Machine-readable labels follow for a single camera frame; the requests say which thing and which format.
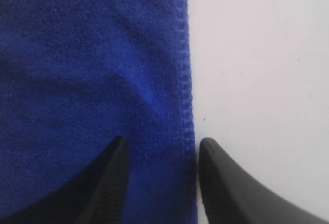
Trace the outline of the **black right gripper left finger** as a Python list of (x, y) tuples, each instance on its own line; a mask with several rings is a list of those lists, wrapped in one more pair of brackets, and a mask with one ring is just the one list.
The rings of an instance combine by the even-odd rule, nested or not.
[(129, 178), (129, 142), (118, 136), (67, 184), (1, 223), (120, 223)]

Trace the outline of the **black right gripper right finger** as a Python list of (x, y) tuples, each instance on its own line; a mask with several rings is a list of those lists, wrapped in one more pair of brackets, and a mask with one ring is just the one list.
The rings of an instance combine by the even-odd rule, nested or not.
[(200, 142), (198, 175), (209, 223), (326, 223), (259, 183), (212, 138)]

